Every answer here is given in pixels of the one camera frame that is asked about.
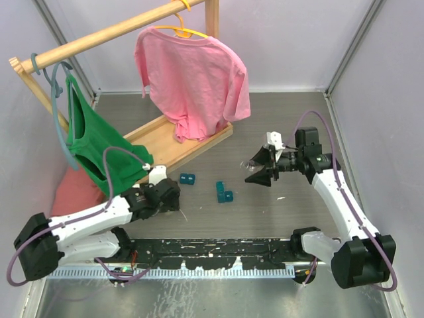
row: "pink t-shirt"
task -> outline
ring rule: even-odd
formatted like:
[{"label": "pink t-shirt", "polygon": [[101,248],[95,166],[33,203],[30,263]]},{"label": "pink t-shirt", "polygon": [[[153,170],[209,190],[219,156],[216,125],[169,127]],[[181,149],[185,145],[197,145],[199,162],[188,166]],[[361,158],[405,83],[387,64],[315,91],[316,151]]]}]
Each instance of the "pink t-shirt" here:
[{"label": "pink t-shirt", "polygon": [[175,138],[205,140],[229,121],[250,116],[247,71],[240,58],[216,38],[176,38],[144,29],[135,62],[150,98],[176,124]]}]

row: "clothes hanger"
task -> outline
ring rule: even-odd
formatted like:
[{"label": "clothes hanger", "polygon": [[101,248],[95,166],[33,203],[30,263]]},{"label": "clothes hanger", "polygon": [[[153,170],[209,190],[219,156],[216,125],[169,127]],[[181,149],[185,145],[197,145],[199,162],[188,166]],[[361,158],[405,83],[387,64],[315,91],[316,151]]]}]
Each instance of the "clothes hanger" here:
[{"label": "clothes hanger", "polygon": [[[37,56],[36,53],[32,53],[31,54],[31,61],[32,61],[32,66],[34,67],[35,72],[37,73],[37,75],[40,75],[40,70],[38,69],[38,66],[35,62],[35,57]],[[58,138],[59,138],[59,144],[62,148],[63,153],[65,154],[66,160],[68,161],[68,164],[72,167],[72,169],[74,170],[79,170],[79,166],[78,163],[76,162],[75,158],[72,156],[71,152],[69,151],[67,144],[65,143],[65,138],[62,134],[62,130],[60,128],[60,124],[59,124],[59,117],[58,117],[58,106],[56,104],[56,99],[59,98],[60,94],[64,91],[58,84],[58,82],[56,81],[56,73],[58,71],[58,67],[62,65],[65,74],[68,76],[70,74],[70,70],[72,70],[72,66],[69,65],[69,63],[67,62],[58,62],[54,65],[53,67],[53,72],[52,72],[52,79],[50,79],[48,77],[47,74],[47,70],[44,68],[43,74],[44,77],[46,78],[47,82],[50,84],[50,86],[52,87],[51,89],[51,95],[50,95],[50,100],[52,102],[52,113],[53,113],[53,121],[54,121],[54,128],[56,129],[56,132],[58,134]],[[74,95],[72,93],[72,84],[70,83],[69,88],[71,91],[70,94],[70,103],[71,103],[71,122],[72,122],[72,143],[74,143],[75,140],[75,121],[74,121]]]},{"label": "clothes hanger", "polygon": [[[180,0],[180,1],[182,3],[184,3],[184,5],[187,7],[188,11],[191,10],[190,5],[188,4],[188,2],[186,0]],[[167,29],[174,30],[175,34],[178,35],[181,38],[190,38],[193,34],[201,36],[202,38],[208,37],[206,34],[203,34],[201,32],[197,32],[197,31],[191,30],[189,28],[185,28],[183,18],[178,13],[176,13],[175,16],[180,20],[181,26],[157,25],[154,28],[167,28]]]}]

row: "small cube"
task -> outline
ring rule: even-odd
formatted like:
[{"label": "small cube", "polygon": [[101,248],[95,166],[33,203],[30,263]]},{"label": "small cube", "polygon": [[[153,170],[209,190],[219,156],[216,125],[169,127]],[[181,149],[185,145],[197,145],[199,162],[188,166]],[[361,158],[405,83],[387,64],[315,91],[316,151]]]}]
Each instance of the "small cube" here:
[{"label": "small cube", "polygon": [[225,189],[224,189],[224,182],[222,181],[218,181],[217,182],[217,192],[222,192],[224,193]]},{"label": "small cube", "polygon": [[226,202],[224,192],[218,192],[217,197],[218,197],[218,203],[225,203]]},{"label": "small cube", "polygon": [[180,174],[180,183],[193,185],[196,180],[195,174]]},{"label": "small cube", "polygon": [[233,202],[234,201],[234,196],[233,196],[232,191],[226,191],[224,193],[224,196],[225,196],[225,202]]}]

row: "wooden base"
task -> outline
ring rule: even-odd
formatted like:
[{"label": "wooden base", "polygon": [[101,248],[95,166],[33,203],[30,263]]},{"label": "wooden base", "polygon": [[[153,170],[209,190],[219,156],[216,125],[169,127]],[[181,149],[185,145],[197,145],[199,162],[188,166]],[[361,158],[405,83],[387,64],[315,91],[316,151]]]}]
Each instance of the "wooden base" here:
[{"label": "wooden base", "polygon": [[174,139],[174,130],[175,124],[162,115],[125,135],[125,139],[132,144],[145,146],[153,155],[154,164],[164,164],[171,172],[233,134],[233,126],[228,123],[222,131],[203,142],[186,140],[180,143]]}]

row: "wooden clothes rack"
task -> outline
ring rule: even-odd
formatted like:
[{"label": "wooden clothes rack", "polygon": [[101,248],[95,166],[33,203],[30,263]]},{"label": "wooden clothes rack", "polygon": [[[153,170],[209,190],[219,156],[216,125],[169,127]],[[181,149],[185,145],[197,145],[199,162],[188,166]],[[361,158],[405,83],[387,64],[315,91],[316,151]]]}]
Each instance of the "wooden clothes rack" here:
[{"label": "wooden clothes rack", "polygon": [[[191,7],[205,2],[206,34],[218,38],[219,0],[187,0],[187,2]],[[172,1],[121,23],[39,54],[35,58],[36,65],[41,70],[184,9],[186,9],[186,6],[182,1]],[[35,72],[31,59],[29,58],[21,62],[18,58],[11,58],[9,62],[28,88],[52,114],[52,104],[48,94],[31,75]],[[58,112],[58,114],[60,126],[67,132],[69,128],[68,121],[61,112]],[[162,115],[135,131],[130,132],[125,138],[132,144],[144,145],[149,153],[153,154],[155,164],[164,164],[168,167],[168,171],[172,171],[232,134],[233,126],[229,123],[222,131],[204,142],[186,140],[180,144],[173,137],[174,124]]]}]

